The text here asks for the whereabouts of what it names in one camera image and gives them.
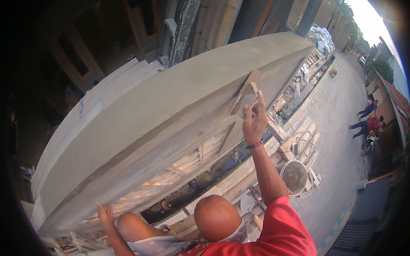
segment man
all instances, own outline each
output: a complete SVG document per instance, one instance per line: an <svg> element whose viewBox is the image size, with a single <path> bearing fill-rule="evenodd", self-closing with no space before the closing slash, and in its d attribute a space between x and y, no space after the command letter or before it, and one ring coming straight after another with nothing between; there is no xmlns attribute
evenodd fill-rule
<svg viewBox="0 0 410 256"><path fill-rule="evenodd" d="M361 122L358 122L357 124L349 125L349 130L361 127L362 129L360 130L360 132L353 135L353 138L356 138L362 134L364 134L364 136L367 136L369 132L371 131L376 132L380 128L383 128L385 125L384 123L382 123L383 120L384 120L383 116L380 116L380 118L378 116L375 116L375 117L372 117L368 121L361 121Z"/></svg>
<svg viewBox="0 0 410 256"><path fill-rule="evenodd" d="M288 189L265 152L261 141L267 124L265 102L258 91L258 104L244 106L242 131L255 162L263 202L268 206L263 230L256 242L246 241L244 220L229 201L218 195L201 199L194 219L201 240L185 241L142 222L135 214L125 213L114 226L113 208L99 203L101 220L116 256L213 256L213 255L316 255L314 243L297 213L289 206Z"/></svg>
<svg viewBox="0 0 410 256"><path fill-rule="evenodd" d="M356 115L361 115L360 119L362 119L365 116L368 116L373 110L377 108L377 104L379 103L378 100L371 101L370 104L363 110L357 113Z"/></svg>

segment blue pants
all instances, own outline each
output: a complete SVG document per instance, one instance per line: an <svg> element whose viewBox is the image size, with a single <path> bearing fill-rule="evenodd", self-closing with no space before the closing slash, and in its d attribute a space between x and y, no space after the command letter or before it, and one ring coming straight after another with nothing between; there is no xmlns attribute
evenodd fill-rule
<svg viewBox="0 0 410 256"><path fill-rule="evenodd" d="M356 133L355 135L353 135L353 138L356 138L362 134L364 134L364 136L366 137L369 134L369 128L367 127L367 121L361 121L358 122L357 124L352 125L350 128L351 129L355 129L355 128L359 128L361 127L362 130L358 133Z"/></svg>
<svg viewBox="0 0 410 256"><path fill-rule="evenodd" d="M363 117L369 115L369 114L373 111L373 109L374 109L374 108L370 105L370 106L368 106L365 110L360 111L360 112L359 112L359 115L363 114L362 116L360 116L360 118L363 118Z"/></svg>

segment beaded bracelet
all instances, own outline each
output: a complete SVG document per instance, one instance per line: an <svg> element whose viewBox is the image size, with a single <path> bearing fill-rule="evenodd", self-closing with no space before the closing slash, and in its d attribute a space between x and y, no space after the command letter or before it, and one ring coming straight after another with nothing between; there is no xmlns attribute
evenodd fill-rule
<svg viewBox="0 0 410 256"><path fill-rule="evenodd" d="M251 148L255 148L255 147L259 146L259 145L262 145L262 143L263 143L263 141L261 140L260 142L258 142L257 144L255 144L255 145L253 145L253 146L247 146L246 149L247 149L247 150L250 150Z"/></svg>

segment hand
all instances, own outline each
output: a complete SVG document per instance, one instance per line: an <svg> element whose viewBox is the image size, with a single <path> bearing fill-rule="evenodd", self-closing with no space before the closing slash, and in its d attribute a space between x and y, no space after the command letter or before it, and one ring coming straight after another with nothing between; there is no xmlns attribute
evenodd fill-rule
<svg viewBox="0 0 410 256"><path fill-rule="evenodd" d="M112 207L112 204L103 207L99 202L97 202L97 208L98 218L102 224L114 223L114 207Z"/></svg>
<svg viewBox="0 0 410 256"><path fill-rule="evenodd" d="M249 105L244 105L244 124L242 125L242 132L244 133L246 143L252 146L261 141L262 134L265 131L268 117L266 116L265 101L263 101L263 94L261 90L257 92L258 103L256 104L256 111L252 117L252 109Z"/></svg>

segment bucket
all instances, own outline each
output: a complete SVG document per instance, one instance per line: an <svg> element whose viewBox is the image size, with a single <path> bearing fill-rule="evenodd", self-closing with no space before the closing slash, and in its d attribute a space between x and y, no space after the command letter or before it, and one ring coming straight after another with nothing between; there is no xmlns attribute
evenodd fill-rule
<svg viewBox="0 0 410 256"><path fill-rule="evenodd" d="M356 188L358 190L359 189L364 189L364 188L366 188L366 183L367 183L367 180L359 181L356 185Z"/></svg>
<svg viewBox="0 0 410 256"><path fill-rule="evenodd" d="M280 170L280 176L286 186L292 191L292 197L302 193L306 186L307 169L304 164L298 160L290 160L285 163Z"/></svg>

